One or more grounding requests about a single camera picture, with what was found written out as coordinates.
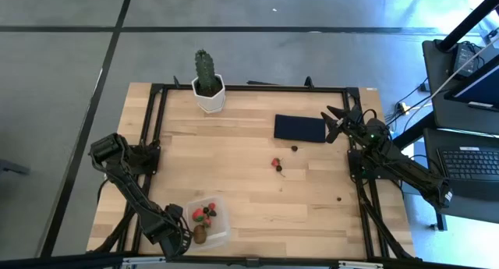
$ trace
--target plastic container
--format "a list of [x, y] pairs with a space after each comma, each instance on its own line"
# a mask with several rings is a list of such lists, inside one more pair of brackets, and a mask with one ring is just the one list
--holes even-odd
[[211, 227], [206, 228], [206, 242], [196, 244], [193, 239], [190, 243], [188, 252], [208, 250], [217, 246], [223, 246], [230, 240], [231, 226], [228, 222], [228, 209], [225, 206], [224, 198], [222, 196], [210, 196], [202, 200], [187, 203], [183, 215], [187, 220], [190, 231], [194, 231], [194, 227], [203, 224], [202, 222], [195, 222], [193, 220], [193, 212], [197, 208], [207, 207], [209, 203], [215, 203], [214, 210], [217, 212], [217, 216], [210, 217]]

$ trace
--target wooden tabletop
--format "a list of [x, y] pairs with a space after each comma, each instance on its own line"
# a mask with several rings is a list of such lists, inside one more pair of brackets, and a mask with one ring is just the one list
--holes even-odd
[[[130, 144], [139, 141], [149, 91], [150, 83], [129, 86], [118, 133]], [[377, 90], [359, 91], [363, 109], [376, 110], [382, 119]], [[153, 116], [159, 99], [155, 100]], [[168, 91], [161, 127], [161, 160], [149, 197], [160, 206], [185, 206], [207, 196], [223, 196], [232, 228], [227, 246], [186, 254], [366, 257], [356, 188], [349, 178], [347, 138], [340, 135], [328, 144], [273, 137], [276, 114], [321, 118], [320, 112], [327, 110], [326, 105], [342, 108], [342, 96], [229, 90], [224, 109], [208, 115], [196, 105], [190, 90]], [[292, 145], [299, 149], [293, 152]], [[282, 159], [285, 177], [271, 167], [273, 158]], [[377, 187], [386, 225], [405, 250], [414, 254], [399, 189], [388, 180], [377, 180]], [[125, 203], [114, 185], [103, 188], [89, 250], [98, 247], [118, 224]], [[134, 224], [135, 218], [130, 224], [128, 249]], [[379, 255], [376, 227], [373, 222], [370, 225], [374, 249]], [[161, 255], [159, 245], [151, 245], [144, 236], [140, 252]]]

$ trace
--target potted cactus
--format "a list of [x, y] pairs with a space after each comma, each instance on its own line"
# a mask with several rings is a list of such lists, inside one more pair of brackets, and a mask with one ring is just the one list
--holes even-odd
[[196, 53], [196, 73], [192, 85], [197, 105], [206, 113], [220, 112], [225, 102], [224, 80], [215, 74], [213, 59], [205, 50]]

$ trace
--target concrete floor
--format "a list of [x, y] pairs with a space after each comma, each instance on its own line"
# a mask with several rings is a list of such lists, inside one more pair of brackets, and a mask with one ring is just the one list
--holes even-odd
[[[114, 26], [121, 4], [122, 0], [0, 0], [0, 26]], [[132, 0], [125, 25], [449, 30], [468, 13], [464, 0]], [[0, 33], [0, 158], [32, 169], [28, 176], [0, 176], [0, 259], [36, 254], [110, 37], [107, 33]], [[215, 67], [226, 83], [259, 80], [300, 85], [306, 76], [312, 76], [317, 86], [377, 87], [386, 113], [426, 77], [421, 43], [434, 38], [397, 34], [121, 34], [89, 143], [116, 130], [130, 82], [172, 83], [176, 75], [181, 83], [188, 83], [194, 77], [193, 57], [199, 48], [214, 56]], [[467, 39], [480, 42], [479, 37]], [[423, 96], [414, 94], [407, 103], [414, 104]], [[404, 123], [399, 123], [398, 131]], [[56, 255], [84, 252], [101, 180], [88, 157], [83, 157]], [[490, 239], [499, 239], [499, 225], [448, 218], [448, 232], [433, 232], [425, 228], [435, 222], [429, 205], [417, 196], [407, 196], [405, 203], [418, 257], [499, 266], [493, 247], [483, 246]]]

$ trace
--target white pot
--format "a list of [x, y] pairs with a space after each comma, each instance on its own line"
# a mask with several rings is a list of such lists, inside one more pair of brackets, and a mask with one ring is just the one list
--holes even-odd
[[206, 113], [220, 112], [221, 109], [224, 107], [224, 102], [225, 102], [224, 80], [221, 78], [221, 75], [219, 74], [215, 74], [215, 76], [218, 77], [218, 79], [220, 79], [221, 90], [213, 97], [203, 97], [196, 93], [195, 82], [197, 81], [198, 77], [196, 77], [196, 79], [194, 79], [191, 82], [191, 84], [193, 85], [194, 97], [196, 97], [197, 100], [197, 105], [199, 105], [199, 107], [201, 107], [201, 109], [203, 109]]

